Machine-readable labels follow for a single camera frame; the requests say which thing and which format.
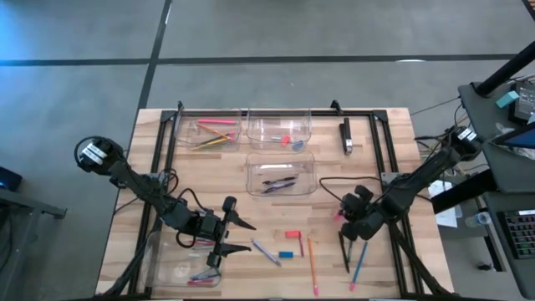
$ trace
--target black desk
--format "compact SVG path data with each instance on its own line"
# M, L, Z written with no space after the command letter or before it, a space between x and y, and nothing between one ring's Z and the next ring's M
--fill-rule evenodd
M500 227L497 212L525 210L535 207L535 195L532 194L503 194L500 192L487 192L483 195L488 212L494 223L498 239L503 246L505 257L511 266L512 275L517 281L518 289L524 298L535 298L535 259L515 259L512 254L506 234Z
M482 140L497 135L496 123L517 128L507 119L508 109L499 109L496 101L510 90L509 84L498 87L487 98L476 94L472 84L459 87L461 102L466 109L474 131ZM532 179L535 178L535 161L517 156L491 143L482 147L490 169L475 175L454 189L433 197L435 213L442 212L465 200L480 196L487 191L503 193L535 193Z
M499 109L496 101L510 90L510 85L502 85L488 98L477 95L471 84L459 87L461 102L475 132L483 139L491 139L497 134L496 123L517 128L507 119L508 109ZM532 179L535 178L535 161L496 147L483 146L483 153L492 171L497 188L505 193L535 192Z
M18 278L26 252L34 240L41 214L48 213L56 219L63 219L67 209L3 189L0 189L0 206L3 211L3 225L0 225L0 264L6 262L0 270L0 301L3 301L14 300L13 297L18 296Z
M503 84L489 97L482 98L476 94L472 84L459 87L461 102L474 131L482 140L497 135L497 122L511 128L519 126L507 119L507 109L496 106L496 101L509 90L510 85ZM482 195L520 293L524 298L534 299L535 259L515 259L497 219L497 212L535 209L535 185L532 183L535 178L535 161L516 156L489 143L484 144L482 150L490 168L433 197L433 208L435 213L442 212Z

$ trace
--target clear plastic bin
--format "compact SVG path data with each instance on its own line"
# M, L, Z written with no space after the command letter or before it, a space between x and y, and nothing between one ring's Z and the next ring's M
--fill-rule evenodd
M238 151L242 133L242 111L220 110L209 115L183 112L175 138L190 151Z
M247 192L253 196L303 196L318 186L314 156L309 151L298 154L249 154Z
M254 149L304 151L311 132L310 109L292 110L288 116L262 110L249 110L247 115L247 137Z
M188 243L191 237L181 235L181 240ZM176 242L176 234L154 232L148 237L145 256L141 265L141 279L145 286L211 288L221 281L222 275L206 265L208 253L213 247L196 243L192 248L183 248ZM157 253L156 262L150 265L153 253ZM203 279L203 276L218 275Z

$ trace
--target pen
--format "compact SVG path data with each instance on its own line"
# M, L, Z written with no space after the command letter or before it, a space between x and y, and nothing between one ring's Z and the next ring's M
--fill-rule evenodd
M270 254L268 252L268 250L266 250L264 247L262 247L262 245L260 244L259 241L256 241L254 239L251 240L252 241L252 245L257 247L257 249L262 252L264 255L266 255L267 258L269 258L269 260L273 261L275 264L277 264L279 267L282 266L281 262L279 262L272 254Z
M214 279L204 279L204 280L190 280L186 284L188 286L196 286L196 285L208 285L214 282Z
M283 189L283 188L294 186L294 185L295 185L295 182L289 182L289 183L286 183L286 184L269 187L265 191L262 191L262 194L271 193L271 192L277 191L279 189Z
M357 269L354 270L353 281L349 285L349 290L351 292L353 292L354 286L357 283L357 276L359 276L360 267L362 267L362 262L364 261L364 255L366 254L367 248L368 248L368 242L365 242L364 247L362 248L362 253L360 254L359 263L357 263Z
M310 256L310 269L312 270L312 284L314 295L318 296L318 281L316 280L316 270L314 269L314 256L312 255L312 238L308 235L308 255Z
M291 181L291 180L295 180L295 179L297 179L296 176L288 176L288 177L285 177L285 178L282 178L282 179L271 180L271 181L263 181L262 184L264 184L264 185L272 185L272 184L275 184L275 183L279 183L281 181Z
M212 275L196 276L196 277L191 277L191 281L207 280L207 279L215 278L217 276L219 276L218 273L215 273L215 274L212 274Z

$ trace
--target black tabletop frame rail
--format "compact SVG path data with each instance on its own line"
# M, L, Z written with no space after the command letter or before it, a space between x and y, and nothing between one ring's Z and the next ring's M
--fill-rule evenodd
M328 116L339 116L339 117L365 117L369 120L369 127L371 131L371 137L374 144L374 154L375 160L377 162L377 172L378 177L382 180L382 173L387 172L385 168L385 161L383 159L383 151L381 150L380 136L378 131L378 123L383 129L385 144L387 149L387 156L390 163L390 171L398 172L399 167L395 157L394 142L392 140L392 134L390 132L390 124L388 121L388 115L386 110L342 110L339 108L338 103L336 103L335 109L325 109L325 110L312 110L311 115L313 117L328 117ZM150 167L151 173L156 173L159 170L159 163L161 158L161 151L163 146L163 141L165 139L166 128L171 124L171 133L169 136L169 144L167 147L166 161L164 169L170 169L172 167L174 149L176 145L175 130L178 129L176 121L179 120L176 118L178 110L163 110L160 115L160 125L158 127L158 135L156 137L155 151L152 157L152 165ZM266 116L292 116L296 115L299 110L263 110L262 114ZM248 110L242 111L242 116L246 117ZM181 116L210 116L210 115L220 115L221 112L217 110L183 110ZM141 247L144 246L144 241L147 239L149 234L149 223L150 223L150 211L151 206L148 203L145 203L143 206L143 213L141 215L140 221L140 230L138 233L137 244L135 250L138 251ZM410 230L410 220L408 216L404 216L401 220L402 232L404 233L407 242L414 247L414 239L412 237L412 231ZM161 230L162 223L160 219L155 219L152 231ZM390 245L392 248L392 256L394 259L395 273L397 278L398 288L400 289L400 296L405 296L410 294L407 290L407 282L405 279L405 271L403 269L403 260L400 253L400 246L390 235ZM157 262L158 250L151 252L150 266L147 274L147 278L153 278L155 274L155 266ZM145 286L143 293L140 293L138 288L139 277L140 277L140 268L139 266L133 273L128 291L126 295L121 295L121 300L127 299L151 299L152 296L152 287ZM420 295L424 293L423 283L420 275L416 272L416 269L412 263L410 263L411 276L413 279L413 284L415 287L415 293Z

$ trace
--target keyboard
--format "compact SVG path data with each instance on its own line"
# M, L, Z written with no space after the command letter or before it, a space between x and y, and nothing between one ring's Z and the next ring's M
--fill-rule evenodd
M515 258L535 258L535 210L499 212L498 217Z

